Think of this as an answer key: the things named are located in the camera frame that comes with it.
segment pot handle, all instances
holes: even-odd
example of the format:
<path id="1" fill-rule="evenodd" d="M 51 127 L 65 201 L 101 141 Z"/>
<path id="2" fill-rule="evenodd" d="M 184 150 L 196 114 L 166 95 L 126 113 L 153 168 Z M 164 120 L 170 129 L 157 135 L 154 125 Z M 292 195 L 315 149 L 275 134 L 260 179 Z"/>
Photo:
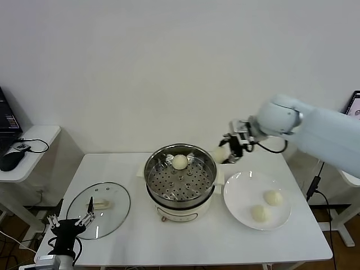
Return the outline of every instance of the pot handle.
<path id="1" fill-rule="evenodd" d="M 225 175 L 224 172 L 220 169 L 217 170 L 218 174 L 216 175 L 215 181 L 214 181 L 214 186 L 215 186 L 215 193 L 216 194 L 221 194 L 221 186 L 225 185 Z"/>
<path id="2" fill-rule="evenodd" d="M 136 173 L 136 177 L 141 177 L 144 180 L 145 180 L 145 175 L 144 175 L 145 164 L 146 163 L 141 163 L 140 167 L 139 167 L 139 170 Z"/>

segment white side table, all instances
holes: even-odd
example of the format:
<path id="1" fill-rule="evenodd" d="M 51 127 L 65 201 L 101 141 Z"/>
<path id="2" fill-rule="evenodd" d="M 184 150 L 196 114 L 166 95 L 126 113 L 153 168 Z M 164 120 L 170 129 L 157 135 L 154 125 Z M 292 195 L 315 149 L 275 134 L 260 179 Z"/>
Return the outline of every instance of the white side table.
<path id="1" fill-rule="evenodd" d="M 21 137 L 24 139 L 42 139 L 50 146 L 59 132 L 60 127 L 58 125 L 34 125 L 25 131 Z M 26 143 L 31 145 L 31 147 L 37 151 L 41 151 L 46 147 L 39 141 Z M 22 159 L 22 161 L 19 162 L 18 166 L 14 170 L 10 172 L 0 171 L 0 183 L 19 183 L 24 181 L 35 168 L 43 155 L 44 153 L 26 153 L 25 157 Z M 7 210 L 13 212 L 28 225 L 30 225 L 30 228 L 24 239 L 32 239 L 37 232 L 42 232 L 44 230 L 44 224 L 40 221 L 40 219 L 42 219 L 46 214 L 45 211 L 40 211 L 35 217 L 30 211 L 26 210 L 22 204 L 16 200 L 16 198 L 13 198 L 4 190 L 0 191 L 0 204 L 3 205 Z M 4 211 L 0 216 L 0 221 L 6 216 L 6 214 L 6 211 Z M 30 241 L 25 242 L 24 245 L 29 246 Z"/>
<path id="2" fill-rule="evenodd" d="M 356 178 L 342 170 L 339 170 L 343 180 L 352 187 L 360 187 L 360 179 Z M 345 227 L 345 223 L 360 213 L 360 198 L 358 198 L 351 206 L 346 208 L 341 214 L 338 214 L 335 209 L 330 210 L 332 222 L 332 231 L 338 231 L 344 244 L 347 247 L 355 246 L 355 242 Z M 328 222 L 319 222 L 320 228 L 323 232 L 329 231 Z"/>

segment glass lid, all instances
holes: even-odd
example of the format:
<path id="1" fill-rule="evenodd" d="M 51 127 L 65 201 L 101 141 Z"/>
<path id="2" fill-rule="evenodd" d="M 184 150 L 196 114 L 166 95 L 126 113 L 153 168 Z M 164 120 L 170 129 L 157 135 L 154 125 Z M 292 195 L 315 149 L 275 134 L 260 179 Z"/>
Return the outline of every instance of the glass lid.
<path id="1" fill-rule="evenodd" d="M 112 233 L 125 221 L 130 209 L 130 196 L 123 186 L 99 183 L 85 189 L 71 202 L 66 218 L 83 218 L 91 197 L 95 219 L 79 234 L 81 239 L 99 239 Z"/>

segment wooden floor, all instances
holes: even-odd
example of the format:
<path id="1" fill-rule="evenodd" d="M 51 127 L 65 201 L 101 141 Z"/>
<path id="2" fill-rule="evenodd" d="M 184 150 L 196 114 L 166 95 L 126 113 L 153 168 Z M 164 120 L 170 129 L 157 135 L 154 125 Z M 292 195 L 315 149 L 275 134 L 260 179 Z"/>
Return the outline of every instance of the wooden floor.
<path id="1" fill-rule="evenodd" d="M 325 210 L 314 210 L 315 217 L 319 222 L 328 221 L 329 217 Z M 359 270 L 360 269 L 360 216 L 356 216 L 351 219 L 346 227 L 350 232 L 353 240 L 355 241 L 355 247 L 346 247 L 337 232 L 333 232 L 332 238 L 334 241 L 335 258 L 338 270 Z M 6 234 L 16 238 L 23 239 L 27 225 L 18 217 L 6 217 L 0 225 L 0 229 Z M 325 232 L 325 237 L 330 242 L 329 232 Z M 29 250 L 20 250 L 18 244 L 13 244 L 12 240 L 7 238 L 7 243 L 4 243 L 3 235 L 0 235 L 0 270 L 17 269 L 18 265 L 13 257 L 3 258 L 6 256 L 14 255 L 17 257 L 19 264 L 31 264 L 34 260 L 34 254 Z M 31 243 L 31 248 L 36 249 L 37 244 L 35 241 Z M 332 270 L 332 260 L 323 262 L 308 262 L 297 268 L 298 270 Z M 123 267 L 109 267 L 110 269 L 124 269 Z M 161 270 L 262 270 L 260 265 L 232 265 L 232 266 L 197 266 L 197 267 L 161 267 Z M 158 267 L 146 267 L 146 270 L 159 270 Z"/>

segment laptop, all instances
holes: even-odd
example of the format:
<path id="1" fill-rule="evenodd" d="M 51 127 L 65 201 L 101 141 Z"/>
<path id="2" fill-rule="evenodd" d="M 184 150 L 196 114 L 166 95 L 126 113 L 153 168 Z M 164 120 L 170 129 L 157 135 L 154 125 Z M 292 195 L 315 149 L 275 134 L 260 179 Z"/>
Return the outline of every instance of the laptop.
<path id="1" fill-rule="evenodd" d="M 0 87 L 0 157 L 6 154 L 23 130 L 16 120 Z"/>

